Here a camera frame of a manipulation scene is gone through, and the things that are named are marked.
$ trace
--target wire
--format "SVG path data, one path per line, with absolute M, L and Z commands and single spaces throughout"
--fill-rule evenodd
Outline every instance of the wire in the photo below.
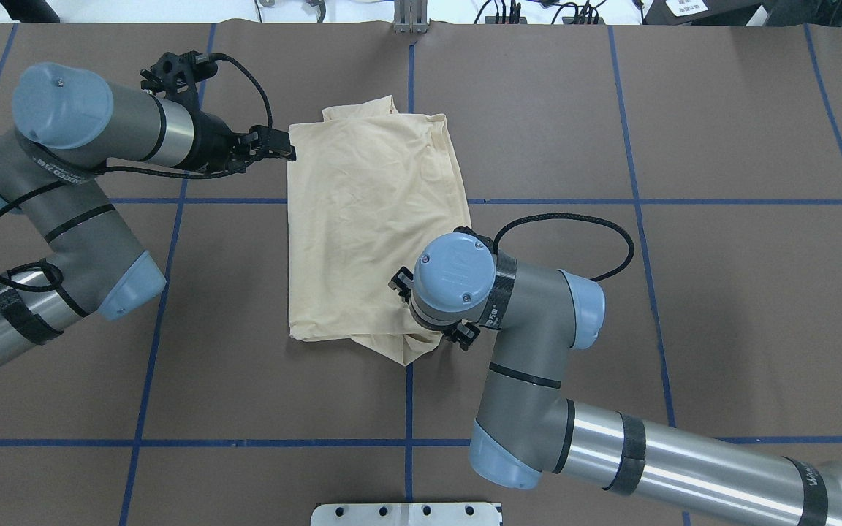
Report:
M 477 19 L 476 19 L 476 20 L 474 20 L 474 23 L 479 23 L 479 18 L 482 16 L 482 11 L 485 11 L 485 8 L 486 8 L 486 7 L 487 7 L 490 3 L 495 3 L 495 2 L 496 2 L 496 0 L 485 0 L 485 2 L 484 2 L 484 3 L 482 3 L 482 6 L 480 7 L 479 12 L 477 13 Z
M 580 9 L 580 6 L 578 6 L 574 2 L 565 2 L 561 4 L 560 7 L 558 7 L 558 12 L 554 13 L 554 18 L 551 19 L 552 24 L 558 21 L 558 15 L 561 14 L 561 11 L 564 10 L 564 7 L 574 7 L 574 19 L 577 18 L 577 11 Z
M 617 231 L 617 233 L 622 236 L 622 239 L 626 241 L 626 245 L 629 247 L 629 252 L 626 254 L 626 258 L 623 259 L 622 263 L 610 272 L 599 274 L 599 276 L 592 278 L 592 281 L 601 282 L 606 278 L 613 277 L 615 274 L 622 272 L 622 270 L 624 270 L 625 267 L 628 267 L 629 263 L 632 262 L 632 257 L 635 256 L 635 243 L 632 242 L 632 236 L 629 236 L 629 233 L 623 229 L 622 226 L 599 217 L 583 216 L 583 214 L 579 213 L 564 212 L 539 213 L 537 216 L 521 217 L 512 221 L 512 223 L 506 224 L 506 226 L 503 226 L 496 234 L 495 240 L 492 242 L 492 251 L 495 254 L 498 254 L 498 241 L 501 240 L 502 236 L 504 236 L 509 230 L 514 229 L 516 226 L 519 226 L 519 224 L 534 223 L 535 221 L 547 221 L 550 219 L 571 219 L 574 221 L 583 221 L 585 223 L 599 224 L 600 226 L 605 226 L 608 229 Z
M 4 214 L 20 207 L 24 202 L 40 196 L 40 194 L 56 190 L 61 186 L 64 186 L 64 182 L 62 180 L 57 180 L 55 183 L 45 184 L 36 190 L 32 190 L 31 192 L 24 194 L 19 197 L 19 199 L 11 201 L 6 206 L 0 207 L 0 219 L 4 216 Z M 30 284 L 18 283 L 11 279 L 11 272 L 21 272 L 21 270 L 40 270 L 40 272 L 43 272 L 48 277 L 50 281 L 49 286 L 30 286 Z M 28 263 L 26 265 L 15 267 L 15 269 L 10 270 L 9 277 L 3 277 L 0 274 L 0 283 L 4 284 L 4 286 L 10 286 L 13 289 L 24 290 L 26 292 L 50 292 L 51 290 L 56 290 L 63 280 L 64 274 L 61 270 L 58 269 L 57 266 L 47 263 L 47 261 L 42 261 L 40 263 Z
M 308 3 L 320 9 L 320 14 L 317 15 L 317 23 L 324 23 L 324 19 L 327 17 L 327 2 L 324 0 L 308 0 Z
M 236 69 L 240 70 L 241 73 L 251 81 L 251 84 L 255 87 L 255 91 L 258 92 L 259 96 L 262 97 L 262 103 L 265 106 L 265 113 L 268 118 L 268 124 L 265 130 L 265 136 L 260 137 L 261 147 L 258 149 L 258 152 L 254 154 L 250 159 L 244 161 L 240 166 L 234 167 L 234 169 L 226 169 L 222 171 L 217 171 L 208 174 L 197 174 L 197 173 L 179 173 L 179 172 L 172 172 L 172 171 L 161 171 L 161 170 L 154 170 L 154 169 L 143 169 L 142 167 L 126 167 L 126 166 L 117 166 L 117 167 L 106 167 L 106 169 L 97 170 L 96 174 L 104 174 L 110 171 L 129 171 L 134 173 L 144 173 L 147 175 L 155 175 L 158 177 L 171 177 L 177 179 L 216 179 L 220 177 L 225 177 L 228 175 L 232 175 L 234 173 L 239 173 L 240 171 L 244 171 L 247 167 L 251 166 L 251 164 L 258 162 L 265 158 L 266 154 L 268 154 L 268 140 L 271 137 L 271 130 L 274 124 L 274 120 L 271 115 L 271 104 L 268 103 L 268 96 L 265 93 L 265 90 L 262 89 L 261 84 L 258 83 L 258 80 L 255 80 L 255 77 L 247 70 L 245 67 L 238 62 L 235 58 L 228 56 L 227 54 L 223 53 L 211 53 L 210 59 L 214 61 L 224 61 L 233 64 L 236 66 Z M 0 209 L 0 219 L 11 212 L 11 210 L 17 209 L 20 207 L 21 204 L 24 202 L 33 199 L 34 197 L 40 196 L 40 194 L 44 194 L 50 192 L 51 190 L 56 190 L 64 186 L 64 182 L 62 180 L 58 180 L 58 182 L 45 184 L 36 190 L 32 190 L 27 194 L 24 194 L 21 197 L 7 203 L 6 206 L 1 207 Z M 14 272 L 23 272 L 23 270 L 40 270 L 43 272 L 50 281 L 50 284 L 47 286 L 28 286 L 28 284 L 18 283 L 11 279 L 11 274 Z M 26 265 L 21 265 L 19 267 L 15 267 L 15 269 L 10 270 L 7 273 L 7 277 L 3 277 L 0 274 L 0 283 L 4 284 L 4 286 L 10 286 L 11 289 L 16 290 L 23 290 L 24 292 L 50 292 L 52 290 L 56 290 L 61 283 L 64 282 L 64 274 L 61 272 L 57 266 L 47 263 L 47 261 L 41 261 L 38 263 L 28 263 Z
M 254 156 L 252 156 L 250 159 L 240 164 L 240 166 L 234 167 L 234 169 L 226 169 L 222 171 L 216 171 L 213 173 L 184 173 L 156 169 L 143 169 L 142 167 L 119 166 L 106 167 L 106 169 L 97 170 L 96 175 L 102 175 L 110 171 L 129 171 L 133 173 L 144 173 L 146 175 L 156 175 L 158 177 L 171 177 L 174 179 L 218 179 L 220 177 L 225 177 L 234 173 L 243 172 L 245 171 L 245 169 L 248 169 L 248 167 L 250 167 L 253 163 L 257 163 L 258 161 L 261 161 L 265 158 L 266 154 L 268 153 L 268 139 L 270 139 L 271 137 L 272 124 L 274 124 L 273 119 L 271 117 L 271 104 L 268 104 L 268 96 L 267 94 L 265 94 L 265 90 L 262 89 L 262 86 L 258 83 L 258 80 L 255 80 L 255 77 L 253 77 L 253 75 L 247 69 L 245 69 L 245 67 L 242 64 L 240 64 L 240 61 L 224 53 L 211 53 L 210 57 L 214 61 L 224 61 L 233 64 L 233 66 L 236 66 L 236 69 L 240 70 L 240 72 L 245 75 L 246 79 L 249 79 L 251 85 L 255 87 L 255 91 L 257 91 L 259 96 L 262 97 L 262 103 L 265 105 L 265 114 L 268 117 L 268 122 L 265 130 L 265 136 L 260 137 L 262 147 L 259 148 L 258 152 L 255 153 Z

